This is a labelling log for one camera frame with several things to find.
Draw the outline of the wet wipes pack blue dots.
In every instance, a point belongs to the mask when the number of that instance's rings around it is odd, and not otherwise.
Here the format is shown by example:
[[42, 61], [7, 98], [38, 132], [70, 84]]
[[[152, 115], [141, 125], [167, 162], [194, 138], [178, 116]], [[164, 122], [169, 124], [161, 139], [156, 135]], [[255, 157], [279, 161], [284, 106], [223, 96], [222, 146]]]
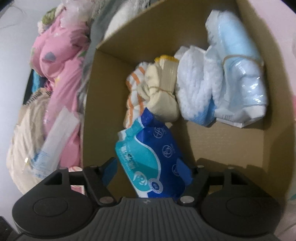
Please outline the wet wipes pack blue dots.
[[181, 197], [193, 178], [164, 123], [145, 109], [118, 137], [115, 151], [138, 197]]

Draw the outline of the orange striped towel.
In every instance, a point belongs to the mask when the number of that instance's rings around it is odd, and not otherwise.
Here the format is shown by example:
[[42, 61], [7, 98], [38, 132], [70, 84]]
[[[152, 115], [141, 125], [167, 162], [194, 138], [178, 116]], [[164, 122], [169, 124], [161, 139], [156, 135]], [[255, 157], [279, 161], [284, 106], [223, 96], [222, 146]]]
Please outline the orange striped towel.
[[147, 104], [138, 93], [137, 87], [144, 81], [148, 65], [147, 62], [139, 63], [135, 70], [126, 78], [125, 83], [129, 90], [129, 95], [126, 101], [127, 111], [123, 121], [125, 128], [132, 126], [133, 122], [142, 115]]

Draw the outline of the blue face mask pack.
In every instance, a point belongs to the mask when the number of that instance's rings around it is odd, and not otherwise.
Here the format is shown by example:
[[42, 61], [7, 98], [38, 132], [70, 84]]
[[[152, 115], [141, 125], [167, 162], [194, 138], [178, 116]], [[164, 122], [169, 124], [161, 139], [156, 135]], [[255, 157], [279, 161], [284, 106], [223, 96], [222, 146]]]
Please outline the blue face mask pack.
[[215, 117], [244, 128], [266, 114], [264, 61], [241, 20], [230, 11], [211, 11], [205, 27], [220, 58], [224, 79]]

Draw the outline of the cream cloth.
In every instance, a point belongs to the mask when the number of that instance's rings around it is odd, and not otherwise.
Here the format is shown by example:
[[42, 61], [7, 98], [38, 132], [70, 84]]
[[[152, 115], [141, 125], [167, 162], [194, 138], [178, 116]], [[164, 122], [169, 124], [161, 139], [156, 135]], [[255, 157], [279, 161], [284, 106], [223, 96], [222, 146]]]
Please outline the cream cloth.
[[179, 60], [162, 55], [148, 65], [137, 92], [147, 102], [146, 108], [160, 121], [172, 123], [180, 116], [174, 95]]

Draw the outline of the white and blue fluffy towel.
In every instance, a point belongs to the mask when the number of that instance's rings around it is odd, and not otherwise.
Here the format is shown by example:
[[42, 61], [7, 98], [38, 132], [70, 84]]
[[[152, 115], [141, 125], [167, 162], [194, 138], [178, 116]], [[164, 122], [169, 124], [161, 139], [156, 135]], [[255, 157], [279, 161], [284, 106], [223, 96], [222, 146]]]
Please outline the white and blue fluffy towel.
[[174, 57], [179, 60], [175, 93], [182, 117], [209, 126], [215, 119], [224, 78], [217, 50], [182, 46]]

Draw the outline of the clear plastic package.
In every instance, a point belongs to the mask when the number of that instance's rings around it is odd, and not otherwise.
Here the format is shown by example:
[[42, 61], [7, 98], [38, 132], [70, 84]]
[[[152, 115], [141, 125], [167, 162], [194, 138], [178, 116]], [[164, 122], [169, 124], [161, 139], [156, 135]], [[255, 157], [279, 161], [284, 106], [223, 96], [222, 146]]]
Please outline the clear plastic package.
[[66, 107], [59, 112], [41, 149], [33, 158], [26, 158], [23, 172], [44, 179], [53, 173], [60, 163], [60, 156], [80, 120]]

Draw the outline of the brown cardboard box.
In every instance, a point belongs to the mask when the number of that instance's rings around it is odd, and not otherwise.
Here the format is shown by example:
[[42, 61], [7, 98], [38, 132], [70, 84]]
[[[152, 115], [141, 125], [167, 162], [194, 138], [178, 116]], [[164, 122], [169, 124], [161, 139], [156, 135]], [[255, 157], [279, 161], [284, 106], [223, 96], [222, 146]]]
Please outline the brown cardboard box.
[[94, 45], [83, 132], [85, 165], [115, 155], [123, 129], [125, 80], [142, 61], [173, 55], [185, 45], [207, 47], [205, 21], [213, 9], [237, 13], [265, 61], [269, 107], [246, 128], [214, 123], [206, 128], [179, 119], [171, 132], [189, 162], [220, 171], [238, 168], [280, 201], [295, 194], [295, 115], [292, 86], [280, 44], [250, 1], [160, 1], [116, 33]]

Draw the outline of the cream plush bundle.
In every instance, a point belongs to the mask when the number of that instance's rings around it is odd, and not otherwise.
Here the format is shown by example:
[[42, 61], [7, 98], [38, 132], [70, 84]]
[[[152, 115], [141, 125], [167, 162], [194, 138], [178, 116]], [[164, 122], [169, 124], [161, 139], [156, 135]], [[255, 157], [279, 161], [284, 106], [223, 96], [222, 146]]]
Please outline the cream plush bundle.
[[[23, 166], [26, 158], [31, 159], [37, 154], [48, 136], [44, 130], [44, 116], [50, 97], [51, 93], [45, 88], [40, 88], [31, 95], [20, 109], [18, 123], [11, 139], [6, 166], [13, 182], [22, 194], [27, 193], [43, 180], [23, 172]], [[60, 156], [58, 168], [69, 168], [73, 165], [65, 153], [67, 146], [68, 142]]]

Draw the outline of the pink floral blanket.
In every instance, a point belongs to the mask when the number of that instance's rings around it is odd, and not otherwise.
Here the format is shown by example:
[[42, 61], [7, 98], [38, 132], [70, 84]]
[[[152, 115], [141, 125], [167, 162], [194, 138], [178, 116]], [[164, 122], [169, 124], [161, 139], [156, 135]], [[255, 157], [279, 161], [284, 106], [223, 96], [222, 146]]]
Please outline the pink floral blanket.
[[78, 111], [77, 93], [90, 45], [87, 23], [64, 26], [61, 21], [66, 12], [62, 9], [53, 24], [36, 38], [31, 49], [31, 68], [53, 87], [44, 116], [46, 135], [63, 108], [73, 113]]

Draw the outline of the grey green quilt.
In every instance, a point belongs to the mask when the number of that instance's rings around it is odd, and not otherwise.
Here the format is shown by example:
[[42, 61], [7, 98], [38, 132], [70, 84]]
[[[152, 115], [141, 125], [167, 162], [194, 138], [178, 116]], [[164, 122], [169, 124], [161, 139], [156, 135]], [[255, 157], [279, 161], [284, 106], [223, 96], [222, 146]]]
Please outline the grey green quilt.
[[87, 91], [89, 74], [97, 45], [148, 8], [150, 3], [150, 1], [101, 1], [96, 4], [96, 14], [90, 32], [91, 43], [86, 52], [80, 88], [77, 93], [79, 98], [83, 98]]

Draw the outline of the white plastic bag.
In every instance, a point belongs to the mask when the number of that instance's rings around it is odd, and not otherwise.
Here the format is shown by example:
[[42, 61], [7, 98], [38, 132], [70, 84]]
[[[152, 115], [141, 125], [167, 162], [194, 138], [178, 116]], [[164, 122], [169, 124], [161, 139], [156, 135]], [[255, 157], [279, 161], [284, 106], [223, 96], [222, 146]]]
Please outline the white plastic bag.
[[92, 16], [94, 6], [93, 1], [89, 0], [66, 0], [61, 1], [65, 10], [61, 18], [61, 26], [68, 27], [79, 23], [87, 22]]

